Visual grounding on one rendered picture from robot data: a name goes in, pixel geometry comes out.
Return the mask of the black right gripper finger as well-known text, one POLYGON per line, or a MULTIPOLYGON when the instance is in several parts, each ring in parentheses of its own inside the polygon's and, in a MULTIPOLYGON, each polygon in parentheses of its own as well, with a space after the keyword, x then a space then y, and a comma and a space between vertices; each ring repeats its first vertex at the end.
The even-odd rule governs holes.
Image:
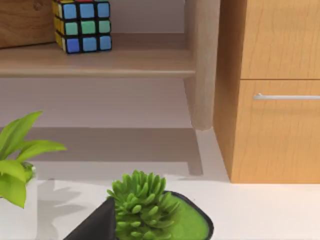
POLYGON ((106 199, 63 240, 116 240, 114 198, 106 199))

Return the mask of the succulent in black pot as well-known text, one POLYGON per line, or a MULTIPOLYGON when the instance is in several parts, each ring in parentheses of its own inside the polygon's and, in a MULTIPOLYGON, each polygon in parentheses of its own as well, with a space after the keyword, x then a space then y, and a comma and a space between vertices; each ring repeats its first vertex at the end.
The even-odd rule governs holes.
POLYGON ((192 200, 166 189, 166 178, 134 170, 112 182, 116 240, 211 240, 214 224, 192 200))

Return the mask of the leafy plant in white pot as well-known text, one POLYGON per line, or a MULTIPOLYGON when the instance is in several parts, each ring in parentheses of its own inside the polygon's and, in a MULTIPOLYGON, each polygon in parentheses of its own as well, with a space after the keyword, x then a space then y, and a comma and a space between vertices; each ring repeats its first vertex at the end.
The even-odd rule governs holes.
POLYGON ((0 240, 35 240, 38 230, 38 176, 28 160, 61 152, 64 144, 26 140, 41 111, 17 118, 0 130, 0 240))

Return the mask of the pale wooden open shelf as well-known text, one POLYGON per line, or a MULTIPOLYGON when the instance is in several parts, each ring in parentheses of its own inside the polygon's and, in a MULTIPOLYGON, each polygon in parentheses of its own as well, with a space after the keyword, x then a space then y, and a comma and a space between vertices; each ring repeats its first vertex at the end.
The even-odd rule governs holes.
POLYGON ((182 78, 192 126, 210 129, 221 1, 185 0, 183 33, 116 33, 110 52, 67 55, 54 44, 0 50, 0 79, 182 78))

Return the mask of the wooden drawer front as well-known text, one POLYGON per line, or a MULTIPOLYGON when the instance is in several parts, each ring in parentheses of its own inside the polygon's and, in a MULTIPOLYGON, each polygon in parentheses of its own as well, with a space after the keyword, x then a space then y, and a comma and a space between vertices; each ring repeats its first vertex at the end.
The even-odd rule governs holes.
POLYGON ((255 100, 263 95, 320 96, 320 80, 242 80, 230 180, 320 184, 320 100, 255 100))

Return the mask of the multicoloured puzzle cube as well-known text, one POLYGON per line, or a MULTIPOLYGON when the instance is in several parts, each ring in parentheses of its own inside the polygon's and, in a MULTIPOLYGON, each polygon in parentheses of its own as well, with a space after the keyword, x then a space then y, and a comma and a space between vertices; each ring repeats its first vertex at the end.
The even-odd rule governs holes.
POLYGON ((112 50, 108 0, 52 0, 55 42, 67 54, 112 50))

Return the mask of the brown wooden box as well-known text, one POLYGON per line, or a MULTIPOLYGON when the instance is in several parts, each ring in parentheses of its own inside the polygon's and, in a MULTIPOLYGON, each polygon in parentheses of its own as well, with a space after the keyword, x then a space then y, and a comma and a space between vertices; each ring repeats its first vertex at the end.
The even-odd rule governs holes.
POLYGON ((53 0, 0 0, 0 49, 55 41, 53 0))

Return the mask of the orange wooden cupboard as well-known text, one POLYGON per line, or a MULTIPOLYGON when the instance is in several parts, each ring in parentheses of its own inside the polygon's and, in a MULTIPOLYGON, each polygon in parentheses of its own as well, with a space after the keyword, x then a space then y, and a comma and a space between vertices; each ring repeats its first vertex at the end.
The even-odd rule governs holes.
POLYGON ((242 80, 320 80, 320 0, 221 0, 213 128, 230 181, 242 80))

